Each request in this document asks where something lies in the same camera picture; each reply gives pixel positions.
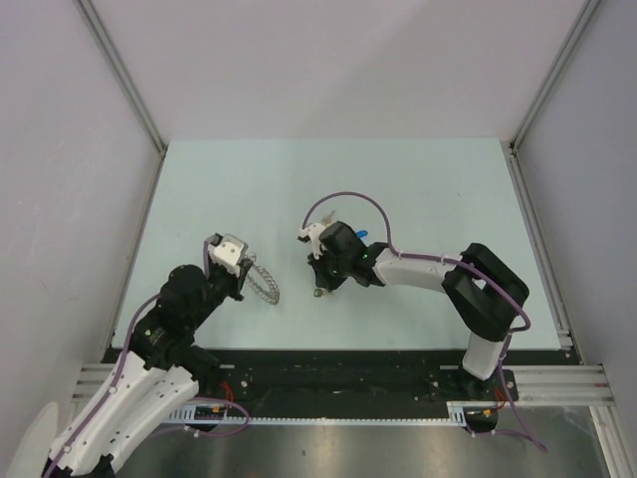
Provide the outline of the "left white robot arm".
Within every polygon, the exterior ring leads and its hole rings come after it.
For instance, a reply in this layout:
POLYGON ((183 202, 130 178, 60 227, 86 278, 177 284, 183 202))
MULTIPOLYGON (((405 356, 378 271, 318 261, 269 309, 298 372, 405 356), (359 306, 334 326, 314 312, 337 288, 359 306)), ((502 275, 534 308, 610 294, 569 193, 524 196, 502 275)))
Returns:
POLYGON ((252 260, 236 272, 209 263, 173 269, 133 316, 108 378, 52 442, 45 477, 112 477, 150 433, 195 396, 213 395, 219 362, 195 346, 196 330, 241 294, 252 260))

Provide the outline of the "metal ring key organizer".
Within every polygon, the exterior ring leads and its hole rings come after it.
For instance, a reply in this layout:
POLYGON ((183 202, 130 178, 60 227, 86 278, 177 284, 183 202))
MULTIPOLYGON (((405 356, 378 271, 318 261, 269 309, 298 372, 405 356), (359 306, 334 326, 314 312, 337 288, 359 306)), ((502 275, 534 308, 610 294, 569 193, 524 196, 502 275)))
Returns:
POLYGON ((277 306, 281 299, 281 290, 274 276, 257 262, 257 255, 249 251, 247 255, 252 266, 246 275, 246 282, 251 290, 264 302, 277 306))

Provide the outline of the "green tag key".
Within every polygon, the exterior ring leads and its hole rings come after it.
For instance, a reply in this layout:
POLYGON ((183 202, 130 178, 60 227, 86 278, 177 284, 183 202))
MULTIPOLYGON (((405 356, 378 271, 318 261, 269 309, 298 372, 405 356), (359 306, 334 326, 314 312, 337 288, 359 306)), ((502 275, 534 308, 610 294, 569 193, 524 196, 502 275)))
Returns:
POLYGON ((316 288, 314 290, 314 296, 316 298, 322 298, 322 297, 330 297, 333 295, 333 291, 324 289, 324 288, 316 288))

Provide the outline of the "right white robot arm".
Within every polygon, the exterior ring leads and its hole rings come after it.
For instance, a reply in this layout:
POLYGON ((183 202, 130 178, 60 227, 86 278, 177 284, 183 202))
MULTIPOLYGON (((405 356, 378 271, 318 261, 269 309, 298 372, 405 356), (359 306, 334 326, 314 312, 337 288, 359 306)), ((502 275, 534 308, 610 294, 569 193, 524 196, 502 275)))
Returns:
POLYGON ((308 264, 323 292, 351 279, 362 287, 408 286, 446 295, 470 331, 456 375, 460 392, 480 400, 494 389, 502 350, 530 290, 487 246, 472 243, 457 256, 398 253, 387 242, 364 244, 341 221, 311 223, 298 239, 311 245, 308 264))

